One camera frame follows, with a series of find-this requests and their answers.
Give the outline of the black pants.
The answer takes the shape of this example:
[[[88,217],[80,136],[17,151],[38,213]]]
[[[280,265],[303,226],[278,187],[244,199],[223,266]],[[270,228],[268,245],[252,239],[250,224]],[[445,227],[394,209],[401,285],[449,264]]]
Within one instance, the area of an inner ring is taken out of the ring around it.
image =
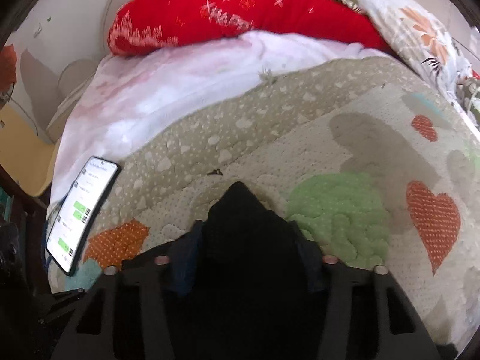
[[[306,244],[245,184],[232,184],[168,251],[175,357],[315,359],[320,285]]]

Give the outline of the smartphone with lit screen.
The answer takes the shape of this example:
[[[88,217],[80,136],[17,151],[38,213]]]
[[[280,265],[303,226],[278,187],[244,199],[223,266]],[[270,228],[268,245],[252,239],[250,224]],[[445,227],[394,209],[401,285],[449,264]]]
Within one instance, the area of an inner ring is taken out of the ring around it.
[[[120,172],[116,163],[89,158],[60,205],[46,252],[65,275],[74,274],[89,230]]]

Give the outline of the heart patterned quilt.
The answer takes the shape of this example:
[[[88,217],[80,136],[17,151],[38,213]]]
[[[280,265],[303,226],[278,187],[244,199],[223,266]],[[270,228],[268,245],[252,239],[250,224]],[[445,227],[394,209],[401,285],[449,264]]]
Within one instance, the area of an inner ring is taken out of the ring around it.
[[[337,59],[182,111],[122,165],[78,271],[171,242],[241,181],[351,267],[384,264],[433,340],[464,350],[479,329],[479,138],[454,106],[389,58]]]

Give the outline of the yellow bedside table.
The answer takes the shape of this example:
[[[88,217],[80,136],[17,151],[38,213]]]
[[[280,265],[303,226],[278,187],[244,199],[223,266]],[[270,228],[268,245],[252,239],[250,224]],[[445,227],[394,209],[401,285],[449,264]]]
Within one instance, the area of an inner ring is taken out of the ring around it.
[[[10,105],[1,108],[1,166],[21,189],[39,197],[51,184],[59,143],[47,144]]]

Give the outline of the beige headboard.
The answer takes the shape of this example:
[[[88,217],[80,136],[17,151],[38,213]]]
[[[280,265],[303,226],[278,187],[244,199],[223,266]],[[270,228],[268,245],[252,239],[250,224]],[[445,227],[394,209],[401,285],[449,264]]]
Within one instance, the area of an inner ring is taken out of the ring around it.
[[[109,54],[106,37],[113,5],[114,0],[73,0],[73,9],[62,15],[66,33],[55,42],[63,47],[56,53],[62,60],[62,71],[55,84],[60,104],[46,127],[52,141],[60,139],[81,87],[91,80],[103,57]]]

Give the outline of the white floral pillow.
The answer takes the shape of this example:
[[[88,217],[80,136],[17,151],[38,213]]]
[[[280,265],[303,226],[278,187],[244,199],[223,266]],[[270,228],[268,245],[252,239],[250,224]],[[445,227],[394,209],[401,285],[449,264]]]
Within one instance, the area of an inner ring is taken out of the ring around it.
[[[479,76],[446,26],[414,0],[337,0],[369,18],[402,61],[479,126]]]

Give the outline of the red long pillow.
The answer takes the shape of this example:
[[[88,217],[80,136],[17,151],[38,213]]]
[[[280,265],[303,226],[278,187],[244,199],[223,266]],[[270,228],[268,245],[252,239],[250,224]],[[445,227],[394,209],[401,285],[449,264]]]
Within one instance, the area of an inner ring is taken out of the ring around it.
[[[253,30],[391,50],[366,16],[334,0],[131,0],[106,43],[113,55],[146,55]]]

